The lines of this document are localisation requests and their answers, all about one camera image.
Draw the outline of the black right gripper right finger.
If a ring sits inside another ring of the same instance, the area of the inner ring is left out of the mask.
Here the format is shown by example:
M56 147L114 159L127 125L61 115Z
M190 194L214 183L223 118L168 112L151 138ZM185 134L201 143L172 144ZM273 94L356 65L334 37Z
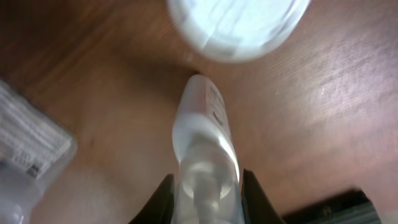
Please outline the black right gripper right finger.
M246 224L285 224L251 170L243 170L241 200Z

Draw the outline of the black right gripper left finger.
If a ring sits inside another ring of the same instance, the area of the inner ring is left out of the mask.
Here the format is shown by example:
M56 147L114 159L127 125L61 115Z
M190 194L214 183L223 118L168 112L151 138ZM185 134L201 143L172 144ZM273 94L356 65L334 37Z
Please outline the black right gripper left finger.
M167 174L129 224L171 224L174 212L174 195L174 175Z

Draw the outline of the clear spray bottle white label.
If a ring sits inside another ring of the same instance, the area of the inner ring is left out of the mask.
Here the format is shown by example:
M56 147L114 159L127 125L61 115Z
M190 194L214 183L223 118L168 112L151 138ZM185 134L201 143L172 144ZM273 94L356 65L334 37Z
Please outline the clear spray bottle white label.
M209 78L189 78L172 142L179 163L172 223L244 223L239 165L226 108Z

